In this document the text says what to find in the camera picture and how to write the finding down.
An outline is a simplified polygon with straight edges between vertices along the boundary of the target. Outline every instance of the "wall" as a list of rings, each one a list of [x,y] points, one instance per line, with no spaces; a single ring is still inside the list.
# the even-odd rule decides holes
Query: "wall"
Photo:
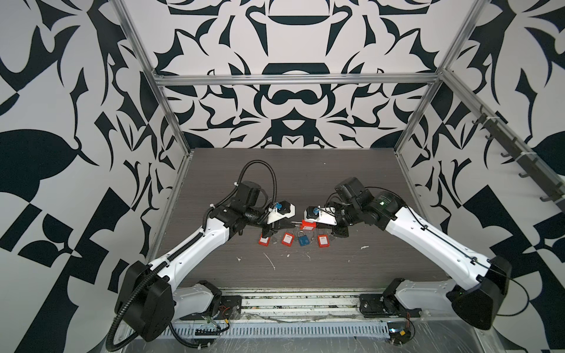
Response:
[[[160,75],[434,72],[471,0],[125,0]],[[424,84],[168,87],[191,147],[393,147]]]
[[[452,66],[497,115],[565,174],[562,1],[493,0]],[[565,348],[565,215],[522,172],[445,85],[402,155],[431,222],[454,239],[512,264],[530,295],[494,327],[529,353]],[[527,298],[511,282],[500,313]]]
[[[0,5],[2,352],[87,352],[182,159],[105,0]]]

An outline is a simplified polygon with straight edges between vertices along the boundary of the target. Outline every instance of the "wood grain surface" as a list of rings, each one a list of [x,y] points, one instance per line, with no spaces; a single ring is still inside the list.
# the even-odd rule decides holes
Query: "wood grain surface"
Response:
[[[392,149],[196,149],[159,255],[200,226],[208,205],[233,189],[241,168],[253,159],[262,159],[273,167],[277,201],[287,200],[296,206],[295,221],[302,220],[307,206],[324,203],[334,186],[350,176],[356,176],[365,186],[392,190],[415,207]],[[252,165],[244,180],[258,183],[272,195],[271,176],[263,165]],[[258,204],[263,201],[260,196]],[[310,239],[315,235],[306,233]],[[376,226],[351,226],[349,238],[334,238],[326,248],[319,248],[317,241],[301,247],[297,238],[292,247],[286,247],[280,242],[283,234],[279,231],[264,247],[258,245],[260,229],[246,227],[243,236],[234,236],[198,264],[181,286],[207,280],[220,288],[380,289],[396,277],[413,281],[446,278],[424,255]]]

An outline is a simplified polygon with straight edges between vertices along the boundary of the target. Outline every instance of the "dark wooden tabletop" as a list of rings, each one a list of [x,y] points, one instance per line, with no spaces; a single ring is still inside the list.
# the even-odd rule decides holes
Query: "dark wooden tabletop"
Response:
[[[196,149],[159,255],[201,225],[208,205],[233,189],[241,168],[253,159],[262,159],[275,170],[277,201],[296,206],[294,221],[302,220],[307,206],[323,204],[334,186],[350,176],[365,186],[390,189],[415,208],[392,149]],[[271,175],[264,166],[252,165],[244,180],[258,183],[272,195]],[[315,235],[307,233],[309,238]],[[376,226],[351,226],[349,238],[334,238],[326,248],[319,248],[317,241],[300,246],[296,238],[292,247],[286,247],[280,242],[283,234],[279,231],[264,247],[258,245],[260,229],[248,226],[243,236],[234,236],[197,265],[182,286],[207,280],[220,288],[381,289],[396,277],[413,281],[446,278],[424,255]]]

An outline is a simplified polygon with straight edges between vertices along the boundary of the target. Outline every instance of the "patterned wallpaper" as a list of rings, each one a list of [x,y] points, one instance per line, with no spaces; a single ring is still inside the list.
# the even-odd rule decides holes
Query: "patterned wallpaper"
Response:
[[[472,0],[126,0],[161,75],[434,72]],[[168,87],[191,147],[394,147],[425,84]]]
[[[2,352],[87,352],[183,153],[106,0],[0,5]]]
[[[560,0],[493,0],[453,65],[455,73],[565,174],[562,93],[565,4]],[[494,327],[514,349],[565,349],[565,215],[445,85],[402,155],[431,222],[454,239],[512,264],[528,308],[497,317]],[[524,291],[511,282],[500,313],[520,311]]]

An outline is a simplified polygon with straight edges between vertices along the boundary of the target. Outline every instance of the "black and white patterned wall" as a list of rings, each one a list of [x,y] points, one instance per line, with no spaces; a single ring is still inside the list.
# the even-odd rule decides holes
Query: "black and white patterned wall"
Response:
[[[160,75],[434,72],[472,0],[126,0]],[[416,85],[169,87],[191,147],[393,147]]]
[[[455,73],[537,152],[565,175],[565,4],[493,0],[453,65]],[[430,221],[454,239],[512,264],[530,295],[494,327],[515,349],[565,349],[565,215],[445,85],[402,151]],[[520,311],[511,282],[500,313]]]
[[[183,157],[106,0],[0,5],[2,352],[87,352]]]

